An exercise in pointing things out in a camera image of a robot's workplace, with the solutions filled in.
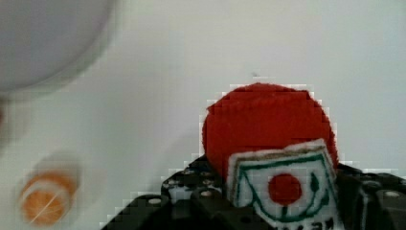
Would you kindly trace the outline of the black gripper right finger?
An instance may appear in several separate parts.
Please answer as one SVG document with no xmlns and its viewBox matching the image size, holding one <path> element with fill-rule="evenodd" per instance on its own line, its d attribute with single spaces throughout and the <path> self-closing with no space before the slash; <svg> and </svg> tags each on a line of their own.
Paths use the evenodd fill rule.
<svg viewBox="0 0 406 230">
<path fill-rule="evenodd" d="M 338 210 L 345 230 L 406 230 L 406 184 L 390 173 L 339 164 Z"/>
</svg>

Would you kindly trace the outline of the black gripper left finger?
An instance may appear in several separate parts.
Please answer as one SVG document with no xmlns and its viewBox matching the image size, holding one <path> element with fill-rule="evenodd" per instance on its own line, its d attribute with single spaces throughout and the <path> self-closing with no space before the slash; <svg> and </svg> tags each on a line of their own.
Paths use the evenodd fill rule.
<svg viewBox="0 0 406 230">
<path fill-rule="evenodd" d="M 134 198 L 101 230 L 274 230 L 251 206 L 226 199 L 225 183 L 205 156 L 166 179 L 159 195 Z"/>
</svg>

